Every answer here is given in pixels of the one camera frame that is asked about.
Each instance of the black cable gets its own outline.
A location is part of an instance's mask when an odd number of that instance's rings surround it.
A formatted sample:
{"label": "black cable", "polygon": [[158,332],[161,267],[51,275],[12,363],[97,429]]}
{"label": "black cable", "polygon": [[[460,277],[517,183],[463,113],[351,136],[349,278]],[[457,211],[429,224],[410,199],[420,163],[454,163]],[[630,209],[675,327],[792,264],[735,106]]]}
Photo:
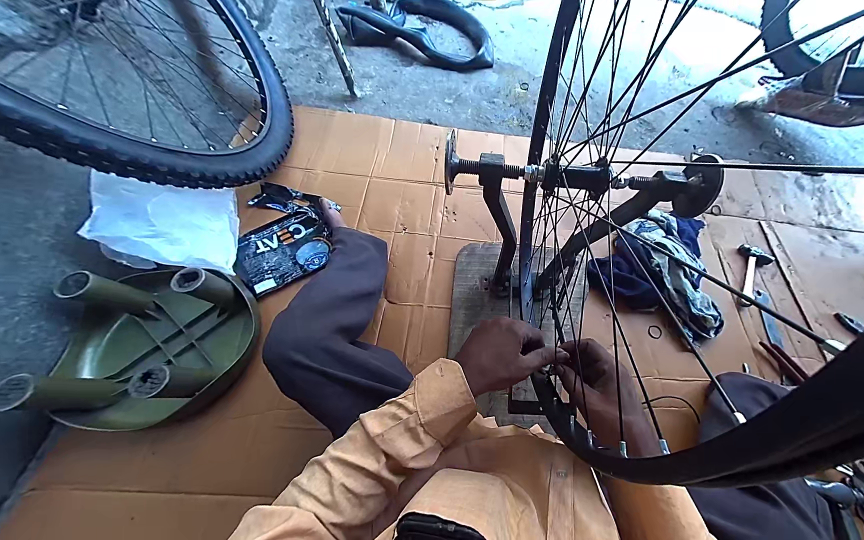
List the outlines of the black cable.
{"label": "black cable", "polygon": [[652,398],[652,399],[642,401],[642,405],[651,404],[652,402],[657,401],[657,400],[679,400],[680,402],[688,405],[688,408],[690,410],[692,410],[692,414],[695,415],[696,424],[702,423],[702,419],[699,418],[699,411],[695,410],[695,407],[692,406],[692,403],[690,403],[689,400],[686,398],[680,398],[679,396],[658,396],[657,398]]}

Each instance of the cloth rag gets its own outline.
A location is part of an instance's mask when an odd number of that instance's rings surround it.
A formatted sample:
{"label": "cloth rag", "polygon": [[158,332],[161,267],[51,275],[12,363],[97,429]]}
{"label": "cloth rag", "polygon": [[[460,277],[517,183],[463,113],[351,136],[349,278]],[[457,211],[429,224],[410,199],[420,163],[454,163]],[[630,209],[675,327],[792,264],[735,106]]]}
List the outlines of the cloth rag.
{"label": "cloth rag", "polygon": [[[699,249],[699,232],[705,226],[698,219],[652,209],[624,229],[705,270]],[[636,258],[648,269],[652,282],[682,321],[689,338],[715,338],[722,332],[725,319],[715,301],[699,290],[701,276],[630,234],[616,237],[611,258],[594,258],[588,262],[589,287],[606,296],[614,290],[615,296],[632,310],[654,310],[661,302],[659,292],[642,273]]]}

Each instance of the pliers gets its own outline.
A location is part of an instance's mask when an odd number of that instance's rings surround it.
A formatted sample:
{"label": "pliers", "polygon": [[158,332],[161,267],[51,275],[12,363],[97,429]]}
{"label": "pliers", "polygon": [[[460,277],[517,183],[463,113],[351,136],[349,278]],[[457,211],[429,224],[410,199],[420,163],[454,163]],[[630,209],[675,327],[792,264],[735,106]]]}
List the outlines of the pliers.
{"label": "pliers", "polygon": [[778,373],[789,378],[793,385],[801,385],[809,378],[809,373],[785,349],[764,341],[759,341],[758,344],[775,361],[775,365],[778,366]]}

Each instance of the hand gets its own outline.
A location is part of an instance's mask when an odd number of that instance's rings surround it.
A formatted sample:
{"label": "hand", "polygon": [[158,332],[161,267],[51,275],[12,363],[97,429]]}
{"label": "hand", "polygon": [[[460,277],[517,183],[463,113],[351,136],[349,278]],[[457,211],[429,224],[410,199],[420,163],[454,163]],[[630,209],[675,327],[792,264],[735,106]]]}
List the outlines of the hand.
{"label": "hand", "polygon": [[[659,438],[642,408],[642,398],[625,366],[619,363],[617,371],[616,359],[594,339],[569,341],[563,343],[561,349],[569,356],[568,362],[556,366],[562,386],[599,441],[618,448],[619,392],[628,454],[638,457],[660,454]],[[576,374],[580,362],[584,379],[581,386]]]}
{"label": "hand", "polygon": [[568,358],[564,350],[546,347],[538,328],[499,317],[475,325],[455,362],[462,366],[472,395],[481,396],[511,387],[542,366]]}

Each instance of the inner tube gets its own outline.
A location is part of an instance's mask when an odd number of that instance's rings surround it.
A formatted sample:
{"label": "inner tube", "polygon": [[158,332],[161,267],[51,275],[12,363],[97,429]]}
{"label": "inner tube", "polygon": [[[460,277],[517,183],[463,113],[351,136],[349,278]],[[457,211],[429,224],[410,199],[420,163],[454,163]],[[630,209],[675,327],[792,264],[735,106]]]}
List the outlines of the inner tube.
{"label": "inner tube", "polygon": [[[336,12],[354,45],[389,47],[396,39],[402,39],[425,55],[429,66],[451,71],[491,68],[495,63],[496,53],[489,32],[479,19],[454,2],[398,0],[389,6],[390,14],[354,3],[339,6]],[[425,28],[405,27],[406,14],[425,16],[451,26],[468,38],[477,52],[463,56],[439,51]]]}

